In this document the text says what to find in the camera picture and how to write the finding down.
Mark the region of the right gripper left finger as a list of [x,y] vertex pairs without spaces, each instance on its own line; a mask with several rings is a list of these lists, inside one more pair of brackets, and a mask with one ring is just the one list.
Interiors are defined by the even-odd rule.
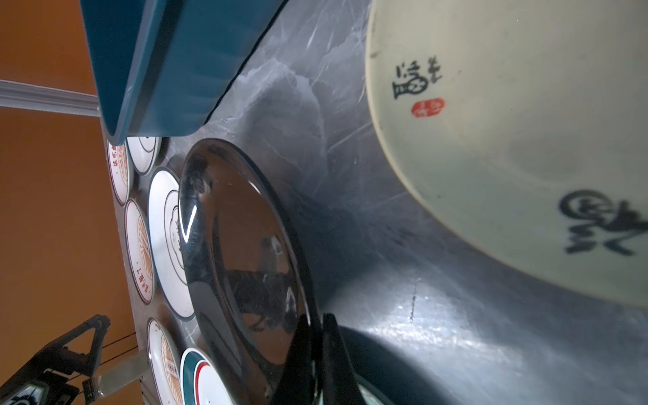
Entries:
[[312,360],[312,331],[307,315],[301,315],[271,405],[310,405],[315,377]]

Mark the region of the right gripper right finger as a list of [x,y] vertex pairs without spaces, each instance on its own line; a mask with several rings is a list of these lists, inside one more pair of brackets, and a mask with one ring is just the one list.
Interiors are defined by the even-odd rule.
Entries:
[[366,405],[333,314],[322,319],[322,399],[324,405]]

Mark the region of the black plate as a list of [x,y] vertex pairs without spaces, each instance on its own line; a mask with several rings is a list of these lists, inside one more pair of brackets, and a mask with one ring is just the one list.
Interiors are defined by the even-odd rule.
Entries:
[[236,145],[204,139],[179,189],[181,249],[204,348],[236,404],[271,404],[301,315],[322,324],[299,238],[278,195]]

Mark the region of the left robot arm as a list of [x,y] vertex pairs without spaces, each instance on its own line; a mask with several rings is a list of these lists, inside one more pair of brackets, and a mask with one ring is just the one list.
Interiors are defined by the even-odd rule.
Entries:
[[[71,404],[84,395],[87,404],[109,398],[150,371],[150,356],[143,350],[99,372],[110,319],[96,315],[52,340],[22,366],[3,386],[2,404]],[[86,332],[93,332],[88,354],[68,348]]]

